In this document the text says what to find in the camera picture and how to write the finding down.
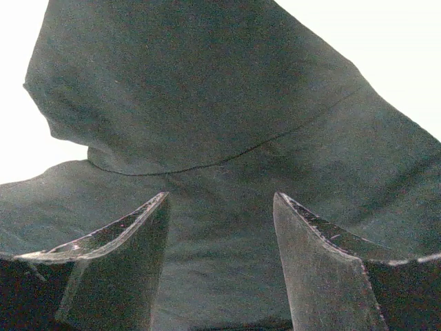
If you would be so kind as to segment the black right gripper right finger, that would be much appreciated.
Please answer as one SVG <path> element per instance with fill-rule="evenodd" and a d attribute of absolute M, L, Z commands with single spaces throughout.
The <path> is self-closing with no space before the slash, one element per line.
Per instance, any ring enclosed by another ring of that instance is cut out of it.
<path fill-rule="evenodd" d="M 273 217 L 295 330 L 439 330 L 440 255 L 373 243 L 282 192 Z"/>

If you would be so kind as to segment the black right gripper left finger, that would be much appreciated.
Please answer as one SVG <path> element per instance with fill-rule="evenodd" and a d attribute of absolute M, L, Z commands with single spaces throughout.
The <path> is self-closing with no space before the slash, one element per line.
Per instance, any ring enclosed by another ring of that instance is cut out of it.
<path fill-rule="evenodd" d="M 48 251 L 1 255 L 2 330 L 149 330 L 169 195 Z"/>

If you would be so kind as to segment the black t-shirt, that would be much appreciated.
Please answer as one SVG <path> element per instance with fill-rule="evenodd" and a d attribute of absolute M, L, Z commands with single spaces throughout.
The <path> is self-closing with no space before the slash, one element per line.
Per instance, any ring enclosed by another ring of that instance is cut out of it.
<path fill-rule="evenodd" d="M 149 330 L 295 330 L 278 192 L 401 254 L 440 255 L 439 141 L 274 1 L 50 1 L 23 86 L 88 157 L 1 186 L 1 255 L 168 193 Z"/>

